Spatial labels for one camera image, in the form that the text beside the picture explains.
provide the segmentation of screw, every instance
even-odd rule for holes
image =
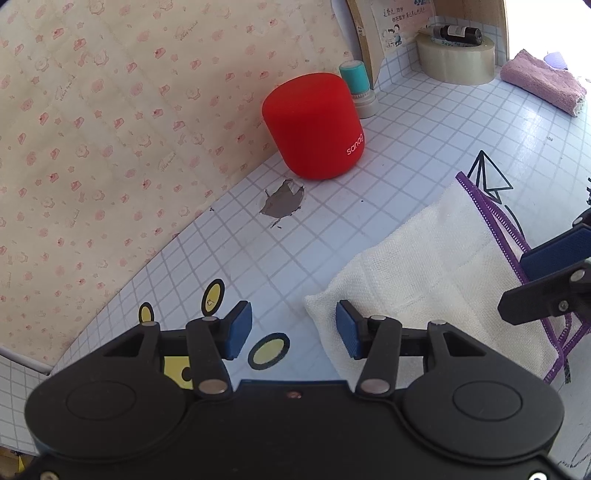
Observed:
[[[207,395],[219,395],[228,389],[228,384],[218,378],[203,380],[199,384],[199,390]]]
[[[390,390],[390,384],[381,378],[368,378],[361,382],[361,390],[370,395],[381,395]]]
[[[573,282],[573,283],[574,282],[581,281],[584,276],[585,276],[585,270],[583,270],[583,269],[577,270],[575,273],[573,273],[570,276],[570,281]]]

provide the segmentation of red speaker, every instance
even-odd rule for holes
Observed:
[[[342,175],[363,153],[363,128],[338,75],[310,73],[280,85],[263,102],[262,116],[287,166],[305,179]]]

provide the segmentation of round black disc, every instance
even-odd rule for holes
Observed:
[[[170,434],[185,409],[183,390],[129,358],[74,364],[36,388],[25,406],[38,447],[75,459],[137,455]]]
[[[424,438],[479,460],[520,457],[551,444],[564,416],[551,387],[510,362],[491,368],[485,358],[453,360],[405,393],[404,415]]]

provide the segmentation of tape roll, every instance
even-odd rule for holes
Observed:
[[[495,43],[488,37],[477,47],[451,47],[418,35],[417,47],[423,72],[440,82],[483,85],[495,78]]]

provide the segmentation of purple object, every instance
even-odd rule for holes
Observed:
[[[556,70],[568,70],[569,67],[564,61],[564,57],[559,51],[548,53],[544,57],[544,61]]]
[[[466,175],[464,173],[462,173],[462,172],[458,173],[456,175],[456,180],[462,185],[462,187],[464,187],[466,192],[470,195],[470,197],[474,201],[476,208],[478,208],[478,211],[480,211],[480,214],[482,215],[484,221],[486,222],[488,227],[491,229],[492,235],[495,237],[497,244],[499,245],[501,251],[504,253],[505,258],[509,262],[509,265],[511,265],[511,268],[515,272],[515,275],[517,276],[519,281],[522,284],[528,283],[529,280],[528,280],[527,276],[525,275],[525,272],[521,268],[521,265],[519,264],[519,260],[517,260],[517,257],[515,256],[515,254],[513,253],[513,250],[509,246],[509,243],[505,239],[505,236],[503,235],[501,228],[499,227],[499,225],[495,221],[495,218],[501,224],[503,224],[503,226],[505,227],[505,229],[507,230],[507,232],[509,233],[509,235],[511,236],[511,238],[513,239],[515,244],[523,252],[527,252],[527,251],[531,250],[531,247],[527,244],[527,242],[525,241],[525,238],[521,235],[521,233],[517,230],[517,228],[515,228],[513,223],[507,218],[507,215],[505,215],[505,212],[503,212],[497,206],[497,204],[495,202],[493,202],[492,200],[489,200],[484,194],[482,194],[482,192],[466,177]],[[542,323],[542,326],[544,327],[544,331],[546,332],[546,336],[548,337],[548,341],[550,342],[552,347],[554,347],[554,349],[558,353],[558,358],[556,359],[556,362],[554,363],[554,365],[552,366],[552,368],[550,369],[550,371],[548,372],[548,374],[544,378],[544,381],[546,383],[550,383],[550,382],[552,382],[554,377],[556,377],[556,375],[558,374],[560,369],[564,366],[565,354],[564,354],[564,349],[563,349],[562,344],[556,338],[556,334],[554,333],[554,329],[552,327],[552,324],[550,323],[550,320],[548,318],[544,318],[544,319],[541,319],[540,322]],[[583,335],[589,330],[589,326],[584,325],[584,327],[586,328],[584,333],[582,333],[576,340],[574,338],[571,339],[569,344],[572,343],[572,345],[567,345],[567,348],[570,348],[570,350],[572,350],[573,347],[583,337]]]
[[[521,50],[504,65],[501,80],[533,93],[572,116],[580,113],[587,95],[587,90],[572,73],[556,70],[526,50]]]

